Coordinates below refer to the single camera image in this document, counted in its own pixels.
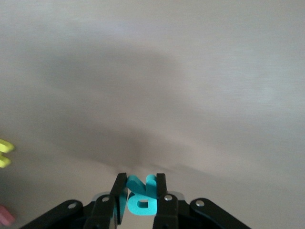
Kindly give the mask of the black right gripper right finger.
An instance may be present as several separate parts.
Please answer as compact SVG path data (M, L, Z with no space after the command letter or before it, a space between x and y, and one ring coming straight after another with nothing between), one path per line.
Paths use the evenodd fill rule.
M157 213L153 222L153 229L179 229L179 200L182 194L177 191L168 191L166 175L156 174L157 182Z

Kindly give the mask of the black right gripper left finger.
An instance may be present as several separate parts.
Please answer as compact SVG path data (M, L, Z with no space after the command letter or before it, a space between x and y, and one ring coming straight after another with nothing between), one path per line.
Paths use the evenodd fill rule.
M110 193L99 196L90 216L84 223L85 229L116 229L122 224L127 204L127 174L119 173Z

